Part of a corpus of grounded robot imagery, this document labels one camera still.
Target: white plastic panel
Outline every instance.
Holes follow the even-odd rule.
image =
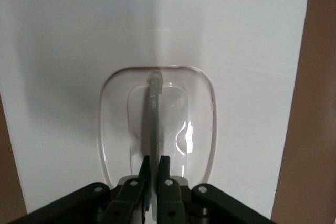
[[[0,0],[0,92],[28,211],[104,181],[109,76],[178,65],[214,88],[209,182],[269,217],[305,13],[306,0]]]

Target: screw head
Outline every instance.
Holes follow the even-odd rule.
[[[205,186],[200,186],[198,188],[198,191],[202,194],[206,193],[208,191],[208,189]]]
[[[164,184],[165,184],[166,186],[171,186],[171,185],[174,184],[174,182],[173,182],[171,179],[167,179],[167,180],[164,182]]]
[[[94,189],[95,193],[99,193],[100,191],[103,191],[103,188],[101,186],[98,186]]]
[[[136,181],[136,180],[132,180],[131,182],[130,182],[130,185],[131,186],[136,186],[138,184],[138,182]]]

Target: black clamp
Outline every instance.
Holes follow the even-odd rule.
[[[151,199],[149,156],[138,176],[122,178],[110,190],[90,184],[11,224],[144,224]],[[170,157],[161,156],[157,181],[159,224],[274,224],[210,184],[192,190],[188,181],[170,176]]]

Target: metal screw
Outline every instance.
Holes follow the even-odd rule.
[[[136,180],[132,180],[131,182],[130,182],[130,185],[131,186],[136,186],[138,184],[138,182],[136,181]]]
[[[208,189],[207,189],[205,186],[200,186],[200,187],[198,188],[198,190],[199,190],[202,194],[204,194],[204,193],[206,193],[206,192],[208,191]]]
[[[174,182],[173,182],[171,179],[167,179],[167,180],[164,182],[164,184],[165,184],[166,186],[171,186],[171,185],[174,184]]]
[[[101,186],[98,186],[94,189],[95,193],[99,193],[100,191],[103,191],[103,188]]]

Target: brown wall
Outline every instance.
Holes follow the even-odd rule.
[[[0,224],[26,213],[0,100]]]
[[[334,224],[336,217],[336,0],[308,0],[272,219]],[[25,213],[0,106],[0,224]]]

